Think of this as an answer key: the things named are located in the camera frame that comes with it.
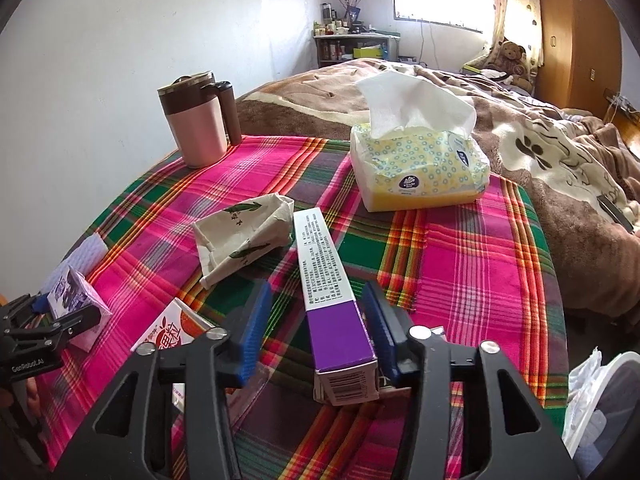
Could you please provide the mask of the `left human hand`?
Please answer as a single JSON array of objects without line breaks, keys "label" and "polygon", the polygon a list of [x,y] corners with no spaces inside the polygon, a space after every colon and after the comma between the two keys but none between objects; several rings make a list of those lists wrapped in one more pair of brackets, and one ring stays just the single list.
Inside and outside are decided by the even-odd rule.
[{"label": "left human hand", "polygon": [[37,383],[35,378],[28,378],[25,382],[25,391],[26,391],[26,405],[29,409],[29,413],[35,417],[35,419],[40,419],[41,417],[41,403],[40,396],[38,393]]}]

